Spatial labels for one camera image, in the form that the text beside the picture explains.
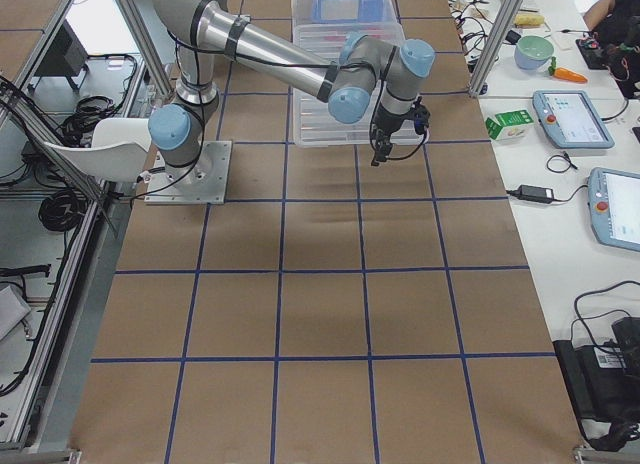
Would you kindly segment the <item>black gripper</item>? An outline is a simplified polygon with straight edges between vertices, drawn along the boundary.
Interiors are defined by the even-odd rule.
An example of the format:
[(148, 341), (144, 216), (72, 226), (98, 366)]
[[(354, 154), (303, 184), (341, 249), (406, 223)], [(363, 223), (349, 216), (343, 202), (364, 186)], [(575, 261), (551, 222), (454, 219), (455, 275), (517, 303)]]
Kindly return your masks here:
[(381, 103), (376, 105), (372, 117), (372, 166), (379, 166), (382, 162), (388, 161), (393, 149), (392, 135), (402, 127), (406, 120), (414, 119), (415, 111), (415, 107), (410, 105), (406, 112), (394, 114)]

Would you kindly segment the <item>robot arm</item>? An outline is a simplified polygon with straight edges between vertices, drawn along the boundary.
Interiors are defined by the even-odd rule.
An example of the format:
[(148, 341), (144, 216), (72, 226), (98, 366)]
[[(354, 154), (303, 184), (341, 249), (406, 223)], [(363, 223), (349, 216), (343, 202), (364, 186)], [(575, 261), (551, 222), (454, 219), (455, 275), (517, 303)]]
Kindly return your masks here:
[(229, 13), (227, 0), (153, 0), (153, 6), (175, 43), (181, 76), (167, 120), (150, 122), (149, 129), (167, 167), (182, 176), (201, 163), (204, 126), (218, 106), (216, 57), (314, 96), (344, 124), (360, 121), (377, 92), (368, 131), (374, 166), (391, 160), (392, 136), (404, 122), (422, 138), (429, 135), (419, 91), (435, 53), (422, 40), (397, 46), (351, 32), (338, 60), (329, 61)]

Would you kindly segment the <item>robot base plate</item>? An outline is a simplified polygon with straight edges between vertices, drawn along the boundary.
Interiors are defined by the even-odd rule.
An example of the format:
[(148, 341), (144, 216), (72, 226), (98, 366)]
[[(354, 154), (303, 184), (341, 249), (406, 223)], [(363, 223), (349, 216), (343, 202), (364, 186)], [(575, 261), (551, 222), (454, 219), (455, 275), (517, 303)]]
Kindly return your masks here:
[(232, 146), (232, 141), (205, 141), (200, 161), (177, 184), (173, 184), (173, 180), (181, 177), (186, 169), (179, 172), (167, 167), (157, 153), (154, 166), (165, 167), (165, 170), (151, 176), (144, 201), (152, 205), (223, 204)]

